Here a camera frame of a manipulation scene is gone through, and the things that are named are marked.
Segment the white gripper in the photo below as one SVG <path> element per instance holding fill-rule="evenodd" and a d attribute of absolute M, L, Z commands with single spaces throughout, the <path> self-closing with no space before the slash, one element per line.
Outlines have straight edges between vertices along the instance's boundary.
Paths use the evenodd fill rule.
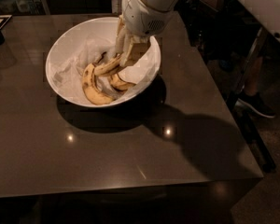
<path fill-rule="evenodd" d="M 173 14 L 174 0 L 122 0 L 115 51 L 122 54 L 120 66 L 136 64 L 150 48 L 148 37 L 163 31 Z"/>

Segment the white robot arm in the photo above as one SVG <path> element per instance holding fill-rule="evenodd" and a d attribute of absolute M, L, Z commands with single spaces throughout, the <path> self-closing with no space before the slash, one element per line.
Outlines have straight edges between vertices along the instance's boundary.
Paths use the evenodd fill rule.
<path fill-rule="evenodd" d="M 131 66 L 143 56 L 140 48 L 148 46 L 149 38 L 161 33 L 171 19 L 179 0 L 121 0 L 122 14 L 118 25 L 116 53 L 120 65 Z M 280 44 L 280 0 L 199 0 L 209 7 L 217 4 L 217 14 L 230 13 L 231 4 L 249 12 Z"/>

